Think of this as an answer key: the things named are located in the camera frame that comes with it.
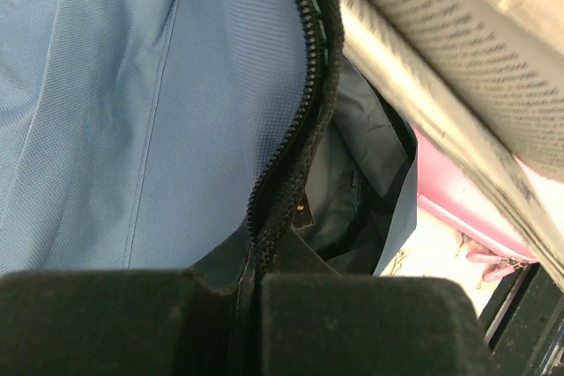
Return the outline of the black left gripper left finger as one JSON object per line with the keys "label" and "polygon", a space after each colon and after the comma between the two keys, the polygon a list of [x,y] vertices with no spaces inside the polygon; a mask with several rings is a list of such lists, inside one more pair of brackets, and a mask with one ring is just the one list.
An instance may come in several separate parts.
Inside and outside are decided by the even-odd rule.
{"label": "black left gripper left finger", "polygon": [[184,270],[1,279],[4,375],[241,375],[254,272],[237,232]]}

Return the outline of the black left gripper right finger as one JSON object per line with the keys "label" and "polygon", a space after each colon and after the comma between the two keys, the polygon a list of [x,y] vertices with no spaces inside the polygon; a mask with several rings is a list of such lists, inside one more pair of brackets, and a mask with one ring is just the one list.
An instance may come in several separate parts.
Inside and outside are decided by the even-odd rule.
{"label": "black left gripper right finger", "polygon": [[339,275],[298,235],[261,283],[263,375],[487,375],[473,305],[452,281]]}

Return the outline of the pink pencil case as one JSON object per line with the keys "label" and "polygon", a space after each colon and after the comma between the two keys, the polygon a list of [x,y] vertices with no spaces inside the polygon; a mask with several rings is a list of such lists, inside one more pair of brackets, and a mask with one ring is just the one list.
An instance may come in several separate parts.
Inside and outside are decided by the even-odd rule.
{"label": "pink pencil case", "polygon": [[418,204],[479,244],[466,254],[484,265],[482,279],[499,280],[538,262],[516,230],[471,181],[422,134],[418,141]]}

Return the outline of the blue student backpack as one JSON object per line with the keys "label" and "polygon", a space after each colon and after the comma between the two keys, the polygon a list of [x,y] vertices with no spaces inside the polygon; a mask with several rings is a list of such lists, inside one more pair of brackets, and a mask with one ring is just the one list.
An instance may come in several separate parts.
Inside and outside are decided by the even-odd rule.
{"label": "blue student backpack", "polygon": [[416,226],[410,126],[340,57],[334,0],[1,0],[1,271],[185,269],[303,173],[331,260],[381,273]]}

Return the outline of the orange notebook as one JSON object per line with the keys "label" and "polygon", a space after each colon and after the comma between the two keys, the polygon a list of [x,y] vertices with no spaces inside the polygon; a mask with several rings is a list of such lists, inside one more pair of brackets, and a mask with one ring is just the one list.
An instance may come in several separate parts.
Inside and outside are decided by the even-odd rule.
{"label": "orange notebook", "polygon": [[563,233],[530,179],[563,181],[562,56],[487,0],[339,4],[347,57],[562,284]]}

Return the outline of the black storey treehouse book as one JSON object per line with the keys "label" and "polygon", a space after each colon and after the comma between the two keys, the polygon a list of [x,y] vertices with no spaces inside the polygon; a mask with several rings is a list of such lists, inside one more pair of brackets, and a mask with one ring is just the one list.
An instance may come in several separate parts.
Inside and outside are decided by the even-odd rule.
{"label": "black storey treehouse book", "polygon": [[294,215],[293,215],[293,228],[298,231],[308,228],[315,224],[315,219],[310,208],[308,196],[303,193],[301,199],[298,201]]}

